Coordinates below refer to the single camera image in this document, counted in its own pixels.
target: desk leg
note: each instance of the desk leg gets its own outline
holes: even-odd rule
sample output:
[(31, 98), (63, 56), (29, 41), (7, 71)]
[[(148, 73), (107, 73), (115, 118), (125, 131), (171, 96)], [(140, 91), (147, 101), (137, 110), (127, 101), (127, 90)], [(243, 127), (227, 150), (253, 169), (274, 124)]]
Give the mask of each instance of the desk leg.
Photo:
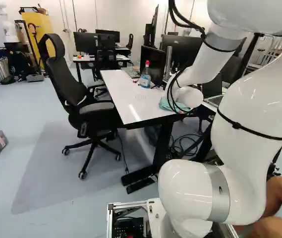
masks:
[(77, 69), (77, 75), (78, 75), (79, 83), (82, 83), (81, 74), (80, 74), (80, 66), (79, 66), (78, 62), (76, 62), (76, 69)]
[(195, 157), (191, 158), (190, 160), (195, 161), (195, 162), (199, 162), (199, 163), (203, 163), (205, 161), (205, 158), (206, 158), (207, 154), (209, 153), (209, 151), (212, 147), (211, 127), (212, 127), (212, 122), (209, 124), (209, 126), (207, 127), (205, 132), (202, 134), (202, 136), (200, 136), (200, 138), (198, 139), (198, 140), (203, 139), (202, 144), (201, 144), (201, 146), (200, 146), (200, 148), (197, 152), (197, 155)]
[(166, 162), (172, 127), (173, 122), (162, 124), (152, 165), (121, 177), (122, 184), (124, 186), (128, 185), (126, 187), (127, 194), (156, 182), (157, 179), (152, 177), (156, 176), (162, 165)]

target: desk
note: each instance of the desk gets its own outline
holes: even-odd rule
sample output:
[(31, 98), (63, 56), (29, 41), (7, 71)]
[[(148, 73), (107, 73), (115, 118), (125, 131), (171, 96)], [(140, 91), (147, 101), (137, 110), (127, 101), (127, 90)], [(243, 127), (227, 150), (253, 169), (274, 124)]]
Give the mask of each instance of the desk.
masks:
[(122, 70), (102, 70), (101, 76), (125, 128), (162, 125), (153, 164), (121, 178), (129, 194), (156, 181), (156, 174), (166, 161), (173, 123), (183, 119), (184, 115), (161, 109), (159, 101), (164, 92), (160, 89), (142, 88), (138, 83), (133, 83), (129, 75)]
[[(83, 57), (81, 57), (80, 59), (77, 56), (74, 56), (72, 58), (72, 61), (75, 62), (76, 64), (76, 69), (77, 69), (77, 75), (78, 75), (78, 80), (81, 83), (81, 74), (80, 74), (80, 63), (91, 63), (94, 66), (94, 62), (95, 62), (95, 57), (94, 56), (89, 56), (89, 55), (85, 55)], [(116, 61), (118, 62), (122, 62), (123, 63), (123, 67), (126, 67), (128, 62), (131, 62), (131, 60), (123, 55), (116, 55)]]
[(121, 55), (128, 56), (131, 53), (127, 47), (116, 48), (115, 51)]

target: person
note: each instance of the person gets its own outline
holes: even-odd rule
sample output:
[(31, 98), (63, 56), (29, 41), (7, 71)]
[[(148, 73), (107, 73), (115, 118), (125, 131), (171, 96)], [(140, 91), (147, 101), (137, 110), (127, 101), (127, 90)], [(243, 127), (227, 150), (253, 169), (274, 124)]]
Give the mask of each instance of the person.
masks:
[(266, 207), (260, 220), (249, 225), (235, 227), (238, 233), (248, 231), (246, 238), (282, 238), (282, 218), (275, 217), (282, 205), (282, 177), (272, 177), (266, 184)]

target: laptop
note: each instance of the laptop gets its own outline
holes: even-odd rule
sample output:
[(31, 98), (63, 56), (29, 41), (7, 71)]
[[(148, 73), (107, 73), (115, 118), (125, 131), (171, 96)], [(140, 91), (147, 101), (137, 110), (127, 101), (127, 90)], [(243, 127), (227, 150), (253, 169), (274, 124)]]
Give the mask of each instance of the laptop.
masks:
[(202, 93), (204, 95), (204, 101), (211, 104), (214, 107), (218, 107), (222, 98), (222, 77), (219, 73), (214, 80), (202, 85)]

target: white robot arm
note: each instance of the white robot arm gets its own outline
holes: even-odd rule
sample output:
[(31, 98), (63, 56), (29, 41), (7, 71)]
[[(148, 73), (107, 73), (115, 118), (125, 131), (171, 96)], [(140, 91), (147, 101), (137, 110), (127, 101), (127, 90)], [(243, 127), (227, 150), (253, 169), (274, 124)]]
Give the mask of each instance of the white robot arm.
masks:
[[(207, 44), (173, 85), (176, 98), (199, 105), (202, 99), (191, 99), (199, 98), (200, 91), (186, 86), (215, 78), (233, 54), (226, 51), (234, 50), (245, 32), (282, 36), (280, 3), (208, 0), (213, 24)], [(211, 140), (223, 166), (171, 160), (159, 173), (160, 199), (182, 238), (205, 236), (212, 221), (247, 225), (262, 216), (267, 170), (282, 147), (282, 55), (230, 86), (213, 121)]]

